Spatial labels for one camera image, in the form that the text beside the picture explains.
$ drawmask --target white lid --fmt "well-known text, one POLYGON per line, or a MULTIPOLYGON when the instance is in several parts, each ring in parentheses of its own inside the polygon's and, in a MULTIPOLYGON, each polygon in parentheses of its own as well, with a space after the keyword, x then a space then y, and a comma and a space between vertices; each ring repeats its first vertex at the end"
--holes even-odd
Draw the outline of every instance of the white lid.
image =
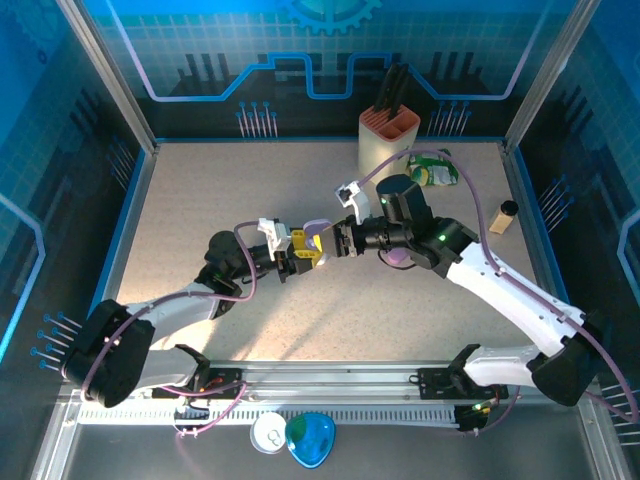
POLYGON ((253 422, 249 433, 251 443, 262 453, 277 453, 286 443, 287 421, 275 412, 267 412, 253 422))

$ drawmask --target blue wall panel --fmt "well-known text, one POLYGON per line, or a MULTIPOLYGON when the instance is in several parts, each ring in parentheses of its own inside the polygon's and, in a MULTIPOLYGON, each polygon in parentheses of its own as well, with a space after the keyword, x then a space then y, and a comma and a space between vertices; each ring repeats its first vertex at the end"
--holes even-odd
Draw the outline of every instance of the blue wall panel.
POLYGON ((504 135, 572 4, 87 3, 156 135, 191 138, 241 137, 252 101, 282 136, 355 135, 392 62, 410 65, 423 118, 467 101, 466 135, 504 135))
POLYGON ((613 318, 616 358, 636 375, 639 14, 637 2, 603 0, 522 143, 569 296, 613 318))
POLYGON ((28 478, 61 383, 45 315, 86 318, 139 147, 55 2, 0 1, 0 67, 0 477, 28 478))

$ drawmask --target beige tabletop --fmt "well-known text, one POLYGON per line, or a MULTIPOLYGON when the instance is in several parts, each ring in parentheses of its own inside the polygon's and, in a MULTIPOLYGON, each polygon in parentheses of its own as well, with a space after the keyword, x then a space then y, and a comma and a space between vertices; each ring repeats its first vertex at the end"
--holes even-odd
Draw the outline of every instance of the beige tabletop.
MULTIPOLYGON (((467 165, 491 216, 511 198, 498 147, 446 146, 467 165)), ((333 189, 361 178, 356 142, 165 144, 160 150, 118 295, 120 303, 148 300, 191 282, 203 266, 209 238, 258 217, 291 226, 337 221, 343 210, 333 189)), ((467 186, 424 190, 434 215, 477 231, 467 186)), ((381 213, 372 186, 373 214, 381 213)), ((250 245, 264 235, 245 229, 250 245)), ((491 248, 533 279, 520 225, 491 248)), ((187 343, 211 359, 230 360, 450 360, 465 345, 531 343, 510 322, 466 290, 419 268, 406 272, 380 263, 374 252, 332 258, 281 285, 260 280, 253 301, 216 320, 173 335, 162 348, 187 343)))

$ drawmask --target green bag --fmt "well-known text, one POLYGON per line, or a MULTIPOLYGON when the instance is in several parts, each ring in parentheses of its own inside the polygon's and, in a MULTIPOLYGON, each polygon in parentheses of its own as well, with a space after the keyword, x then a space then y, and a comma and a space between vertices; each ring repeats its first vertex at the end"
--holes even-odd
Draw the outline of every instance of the green bag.
MULTIPOLYGON (((451 155, 446 148, 441 152, 451 155)), ((455 185, 458 183, 458 170, 443 157, 412 156, 407 164, 407 175, 421 187, 427 185, 455 185)))

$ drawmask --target blue trim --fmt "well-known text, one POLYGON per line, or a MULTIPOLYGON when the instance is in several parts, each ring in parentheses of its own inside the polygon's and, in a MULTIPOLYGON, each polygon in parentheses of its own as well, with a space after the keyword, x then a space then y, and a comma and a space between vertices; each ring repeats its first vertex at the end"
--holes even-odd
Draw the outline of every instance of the blue trim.
POLYGON ((569 295, 567 293, 567 289, 565 288, 564 281, 562 280, 560 267, 558 266, 556 255, 553 252, 551 239, 549 238, 549 233, 545 228, 544 220, 542 219, 542 213, 540 212, 540 208, 538 207, 536 194, 533 190, 533 185, 531 184, 531 179, 529 178, 529 173, 524 163, 524 158, 522 157, 522 152, 520 151, 520 147, 516 148, 514 152, 514 157, 517 162, 518 170, 520 171, 520 176, 522 178, 522 184, 524 185, 527 201, 529 202, 529 205, 531 205, 531 212, 533 213, 533 220, 535 222, 535 226, 540 232, 542 248, 544 250, 544 255, 546 257, 546 260, 549 263, 549 270, 551 270, 553 283, 555 284, 555 287, 557 289, 557 297, 559 300, 565 303, 569 303, 569 295))
POLYGON ((42 226, 40 225, 40 223, 1 193, 0 205, 4 205, 11 213, 17 216, 27 227, 29 227, 33 231, 33 235, 35 236, 36 240, 36 246, 38 248, 38 257, 33 264, 33 268, 31 269, 29 278, 27 278, 27 283, 25 283, 24 289, 20 294, 20 298, 18 299, 16 308, 13 310, 13 314, 11 314, 11 319, 9 320, 9 324, 7 325, 7 329, 2 335, 2 341, 0 341, 0 363, 2 363, 2 360, 7 353, 7 348, 9 348, 11 338, 13 337, 13 334, 18 327, 18 322, 22 317, 24 308, 27 305, 29 296, 31 295, 31 290, 33 290, 33 286, 36 283, 38 274, 40 273, 40 269, 42 268, 42 264, 44 263, 46 252, 44 248, 44 235, 42 233, 42 226))
POLYGON ((640 222, 640 209, 634 211, 622 223, 616 255, 618 256, 618 260, 620 261, 620 265, 622 266, 624 275, 625 277, 627 277, 627 281, 629 282, 629 287, 631 287, 633 296, 636 297, 636 301, 640 304, 640 288, 638 287, 638 280, 633 274, 633 269, 631 268, 629 260, 627 260, 627 256, 624 253, 624 249, 627 245, 627 238, 629 237, 629 230, 638 222, 640 222))
MULTIPOLYGON (((511 79, 509 80, 509 84, 507 85, 504 93, 499 95, 484 95, 484 94, 441 94, 438 93, 435 88, 420 74, 419 70, 415 68, 413 65, 408 64, 409 73, 414 76, 416 81, 424 88, 429 95, 435 100, 479 100, 479 101, 502 101, 507 99, 511 92, 513 91, 518 78, 520 77, 520 73, 524 68, 524 65, 533 49, 533 45, 535 44, 540 31, 542 30, 542 26, 544 25, 549 12, 551 11, 551 6, 553 5, 554 0, 548 0, 543 11, 536 22, 536 25, 531 33, 531 37, 527 42, 527 45, 520 56, 518 64, 516 65, 513 74, 511 75, 511 79)), ((313 65, 311 61, 311 57, 305 52, 269 52, 267 53, 267 61, 266 63, 253 63, 248 65, 234 80, 231 84, 222 92, 221 95, 180 95, 180 96, 160 96, 155 93, 153 86, 151 85, 151 80, 149 79, 144 67, 142 66, 142 62, 138 57, 138 54, 133 47, 133 43, 129 38, 129 35, 126 32, 124 25, 122 24, 120 17, 115 11, 110 0, 106 0, 106 5, 111 12, 111 16, 113 17, 113 21, 115 23, 120 36, 122 37, 122 41, 124 42, 125 47, 127 48, 129 55, 131 56, 131 60, 140 75, 140 79, 144 84, 145 90, 147 94, 151 97, 152 100, 160 103, 176 103, 176 102, 224 102, 226 101, 236 89, 242 85, 242 83, 255 71, 261 70, 275 70, 276 69, 276 60, 279 59, 287 59, 287 60, 302 60, 304 62, 305 68, 305 83, 307 95, 309 98, 313 100, 344 100, 351 97, 353 93, 353 81, 355 77, 355 62, 360 58, 382 58, 384 59, 384 67, 389 68, 392 62, 392 52, 385 51, 374 51, 374 52, 356 52, 352 53, 347 60, 347 84, 345 86, 344 93, 316 93, 313 85, 313 65)))
MULTIPOLYGON (((156 143, 293 143, 293 142, 345 142, 355 141, 358 139, 357 135, 352 136, 331 136, 331 137, 279 137, 279 138, 171 138, 171 137, 156 137, 156 143)), ((430 137, 427 135, 421 135, 416 137, 416 141, 429 141, 429 142, 441 142, 441 143, 484 143, 484 142, 503 142, 504 137, 430 137)))
POLYGON ((91 308, 89 309, 90 312, 92 312, 96 305, 98 305, 98 303, 102 301, 104 291, 107 288, 107 281, 109 280, 113 262, 116 258, 116 253, 118 252, 118 246, 120 245, 120 239, 122 237, 122 232, 124 231, 124 225, 127 222, 127 216, 129 215, 129 210, 131 209, 133 195, 135 194, 136 187, 138 186, 138 181, 140 180, 140 172, 142 171, 142 166, 144 165, 145 158, 146 155, 144 153, 144 150, 140 149, 140 154, 138 155, 138 160, 136 161, 136 167, 133 169, 131 181, 129 182, 129 188, 127 189, 127 194, 124 197, 124 202, 122 203, 122 209, 120 210, 118 223, 116 223, 116 228, 113 231, 113 236, 111 237, 111 244, 109 245, 107 256, 104 259, 102 273, 100 273, 98 285, 96 285, 96 291, 93 294, 91 308))

